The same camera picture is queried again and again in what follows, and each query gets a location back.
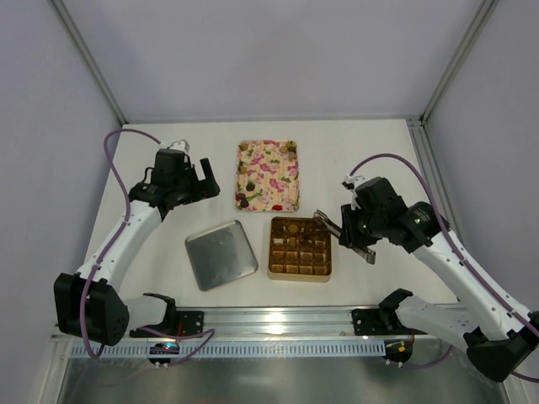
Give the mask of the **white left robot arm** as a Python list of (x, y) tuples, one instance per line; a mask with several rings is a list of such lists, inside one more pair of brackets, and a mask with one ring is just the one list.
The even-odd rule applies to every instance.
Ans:
[(119, 290), (141, 247), (171, 210), (220, 193), (209, 159), (200, 159), (200, 166), (203, 178), (184, 151), (157, 152), (143, 181), (128, 190), (125, 213), (99, 249), (74, 274), (57, 277), (53, 290), (61, 332), (105, 346), (116, 345), (126, 333), (176, 332), (173, 298), (145, 293), (122, 300)]

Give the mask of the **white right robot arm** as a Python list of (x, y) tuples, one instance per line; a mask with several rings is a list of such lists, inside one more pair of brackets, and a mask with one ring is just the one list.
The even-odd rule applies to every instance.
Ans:
[(379, 304), (391, 330), (413, 329), (464, 352), (485, 377), (502, 382), (538, 347), (538, 314), (510, 297), (474, 260), (436, 208), (406, 206), (386, 178), (347, 177), (340, 245), (363, 253), (380, 240), (426, 265), (464, 305), (464, 315), (398, 289)]

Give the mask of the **metal tongs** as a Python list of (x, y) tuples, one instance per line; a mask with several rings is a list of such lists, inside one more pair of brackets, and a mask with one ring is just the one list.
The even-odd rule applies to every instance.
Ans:
[[(315, 210), (312, 218), (331, 236), (340, 239), (342, 229), (333, 221), (331, 221), (325, 213), (323, 213), (321, 210)], [(376, 263), (376, 253), (370, 248), (350, 247), (350, 250), (362, 257), (368, 264), (374, 265)]]

